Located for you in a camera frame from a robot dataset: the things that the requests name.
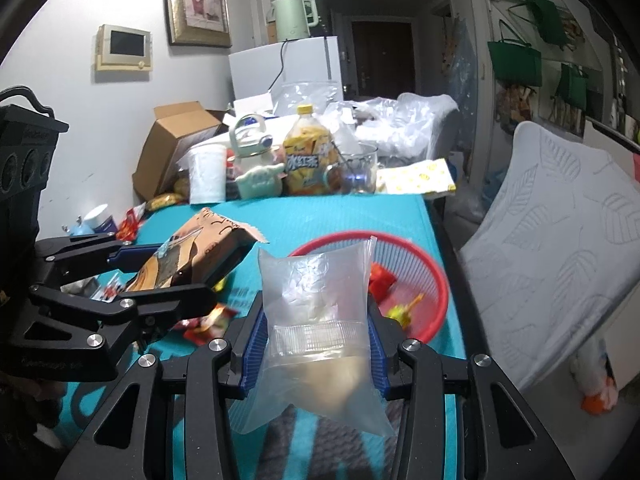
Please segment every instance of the green electric kettle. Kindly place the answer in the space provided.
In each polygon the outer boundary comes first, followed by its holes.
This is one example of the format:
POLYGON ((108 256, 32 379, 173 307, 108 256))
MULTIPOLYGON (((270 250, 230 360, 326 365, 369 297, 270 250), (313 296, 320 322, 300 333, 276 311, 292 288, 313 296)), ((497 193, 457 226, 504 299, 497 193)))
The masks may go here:
POLYGON ((320 21, 316 0, 275 0, 271 10, 276 19, 279 43, 309 38, 309 27, 315 27, 320 21), (306 12, 306 3, 310 5, 309 14, 306 12))

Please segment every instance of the ziplock bag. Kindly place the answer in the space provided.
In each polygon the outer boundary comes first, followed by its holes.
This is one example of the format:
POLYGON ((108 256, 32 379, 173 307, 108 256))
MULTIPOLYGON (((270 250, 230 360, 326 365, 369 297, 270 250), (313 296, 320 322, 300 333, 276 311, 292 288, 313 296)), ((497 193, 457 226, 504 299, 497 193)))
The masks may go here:
POLYGON ((290 404, 360 431, 391 436, 371 378, 367 285, 376 239, 308 256, 258 252, 269 340, 255 387, 229 409, 249 433, 290 404))
POLYGON ((273 114, 276 117, 296 114, 299 104, 314 106, 316 114, 324 113, 329 103, 340 100, 340 83, 335 81, 307 81, 284 83, 273 95, 273 114))

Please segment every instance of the snack bag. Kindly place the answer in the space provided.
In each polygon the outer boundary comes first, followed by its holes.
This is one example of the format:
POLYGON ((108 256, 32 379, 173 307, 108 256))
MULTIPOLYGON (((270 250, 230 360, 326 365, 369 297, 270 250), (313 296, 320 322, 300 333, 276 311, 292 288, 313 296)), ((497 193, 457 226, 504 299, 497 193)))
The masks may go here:
POLYGON ((214 286, 239 264, 260 231, 234 222, 208 207, 191 217, 149 258, 127 291, 206 283, 214 286))

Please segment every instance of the blue table cover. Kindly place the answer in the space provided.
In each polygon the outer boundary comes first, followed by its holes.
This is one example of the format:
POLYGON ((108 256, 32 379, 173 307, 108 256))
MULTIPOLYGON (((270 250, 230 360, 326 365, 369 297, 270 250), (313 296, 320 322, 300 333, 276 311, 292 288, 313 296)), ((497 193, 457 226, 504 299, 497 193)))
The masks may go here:
MULTIPOLYGON (((154 214, 140 229, 138 243, 160 243, 185 223, 200 206, 173 206, 154 214)), ((442 264, 442 258, 424 202, 420 196, 323 196, 227 202, 212 209, 224 216, 256 226, 270 241, 266 249, 287 256, 319 236, 350 229, 387 232, 407 238, 442 264)), ((230 277, 221 301, 247 313, 260 289, 256 244, 230 277)), ((464 358, 465 351, 456 306, 449 295, 446 323, 430 342, 440 354, 464 358)), ((177 334, 169 334, 150 350, 161 359, 190 354, 195 346, 177 334)), ((121 362, 126 370, 138 356, 127 352, 121 362)), ((63 400, 56 431, 72 445, 90 420, 106 384, 72 383, 63 400)), ((290 406, 271 424, 250 434, 234 434, 238 470, 242 480, 302 480, 326 475, 382 480, 394 453, 395 439, 352 431, 290 406)), ((456 478, 456 410, 453 396, 446 396, 445 478, 456 478)), ((184 478, 184 421, 174 427, 174 479, 184 478)))

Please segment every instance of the wall intercom screen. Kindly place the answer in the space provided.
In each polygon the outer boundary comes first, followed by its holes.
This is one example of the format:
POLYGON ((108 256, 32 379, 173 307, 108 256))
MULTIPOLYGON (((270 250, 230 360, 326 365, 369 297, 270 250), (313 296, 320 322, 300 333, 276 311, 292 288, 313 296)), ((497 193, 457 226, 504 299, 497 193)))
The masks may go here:
POLYGON ((129 34, 119 30, 112 30, 111 53, 144 57, 145 37, 142 34, 129 34))
POLYGON ((151 33, 119 25, 102 25, 95 38, 95 69, 151 70, 151 33))

